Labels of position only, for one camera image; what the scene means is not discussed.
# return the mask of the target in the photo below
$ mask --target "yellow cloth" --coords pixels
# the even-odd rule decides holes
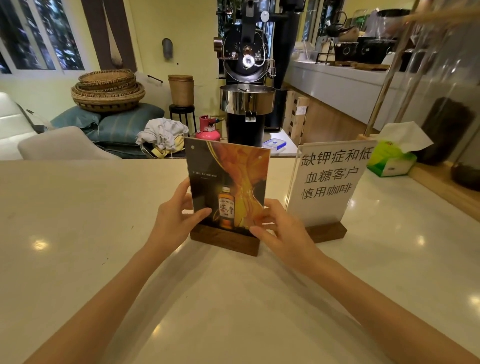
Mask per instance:
[[[167,154],[170,154],[170,153],[177,153],[177,152],[180,152],[181,150],[184,150],[185,147],[184,147],[184,140],[183,140],[183,135],[178,135],[176,138],[175,138],[175,150],[171,151],[171,150],[166,150],[166,149],[158,149],[158,146],[155,146],[153,149],[152,149],[152,153],[156,155],[157,158],[165,158],[167,156]]]

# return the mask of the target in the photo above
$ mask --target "hand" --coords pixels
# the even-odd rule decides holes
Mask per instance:
[[[153,253],[160,262],[165,260],[188,237],[200,221],[211,214],[212,209],[203,208],[194,214],[183,214],[192,210],[192,195],[187,193],[190,180],[186,178],[175,190],[172,198],[158,208],[155,224],[144,248]]]
[[[287,214],[278,200],[265,199],[263,215],[250,232],[263,241],[287,266],[308,275],[324,254],[315,246],[303,223]],[[275,235],[266,231],[273,230]]]

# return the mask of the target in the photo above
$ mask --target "bottle label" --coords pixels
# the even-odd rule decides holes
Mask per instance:
[[[235,204],[229,198],[221,197],[218,199],[218,208],[220,216],[223,218],[233,218]]]

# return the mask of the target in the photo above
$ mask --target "brown bucket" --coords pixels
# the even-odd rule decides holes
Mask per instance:
[[[193,106],[193,76],[169,74],[172,102],[176,106]]]

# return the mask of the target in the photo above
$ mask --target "white chair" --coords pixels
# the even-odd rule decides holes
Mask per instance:
[[[22,159],[17,145],[37,135],[18,105],[0,92],[0,160]]]
[[[97,147],[76,126],[36,134],[22,140],[18,150],[30,160],[121,159]]]

